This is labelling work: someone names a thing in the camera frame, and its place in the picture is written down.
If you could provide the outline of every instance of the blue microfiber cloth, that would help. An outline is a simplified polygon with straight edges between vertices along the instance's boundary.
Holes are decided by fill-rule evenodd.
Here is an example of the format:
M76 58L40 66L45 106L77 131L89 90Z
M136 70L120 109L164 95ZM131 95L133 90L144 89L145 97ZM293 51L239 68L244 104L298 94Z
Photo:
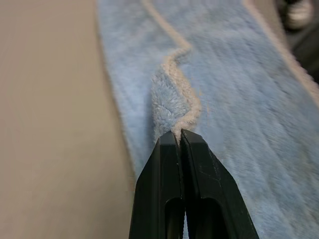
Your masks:
M158 136L191 129L261 239L318 238L318 88L250 0L99 0L98 11L136 176Z

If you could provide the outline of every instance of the fuzzy fabric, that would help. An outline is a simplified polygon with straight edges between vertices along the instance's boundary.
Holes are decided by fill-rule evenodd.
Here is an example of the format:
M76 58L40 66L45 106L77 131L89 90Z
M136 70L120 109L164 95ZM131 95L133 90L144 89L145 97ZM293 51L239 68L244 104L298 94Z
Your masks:
M192 129L235 178L260 239L318 238L318 88L252 4L99 0L98 11L136 175L158 136Z

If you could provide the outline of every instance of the white stitched border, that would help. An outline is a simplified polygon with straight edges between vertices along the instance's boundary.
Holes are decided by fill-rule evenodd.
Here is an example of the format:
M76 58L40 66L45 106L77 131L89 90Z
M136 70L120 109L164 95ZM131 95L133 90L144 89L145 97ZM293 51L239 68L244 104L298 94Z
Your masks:
M174 28L156 11L150 0L142 0L142 3L149 14L160 25L160 27L174 40L179 48L170 56L167 56L164 63L161 64L165 73L176 85L180 94L183 95L189 105L189 111L172 127L171 131L175 134L177 142L180 141L180 131L182 129L192 130L201 112L201 103L196 96L194 89L184 76L182 71L177 67L177 58L191 51L191 45L178 33Z

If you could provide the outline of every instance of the beige surface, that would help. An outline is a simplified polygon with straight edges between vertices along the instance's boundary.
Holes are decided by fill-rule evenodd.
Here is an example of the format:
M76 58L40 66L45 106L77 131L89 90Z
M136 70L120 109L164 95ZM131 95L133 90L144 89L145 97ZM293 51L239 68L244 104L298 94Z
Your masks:
M0 238L126 239L132 174L92 0L0 1Z

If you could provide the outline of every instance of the dark object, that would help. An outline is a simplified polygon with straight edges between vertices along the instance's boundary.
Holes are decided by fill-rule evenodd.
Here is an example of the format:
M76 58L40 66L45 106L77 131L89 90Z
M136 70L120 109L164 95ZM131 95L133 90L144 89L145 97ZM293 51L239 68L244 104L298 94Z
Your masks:
M258 239L236 182L204 139L161 136L136 185L130 239Z

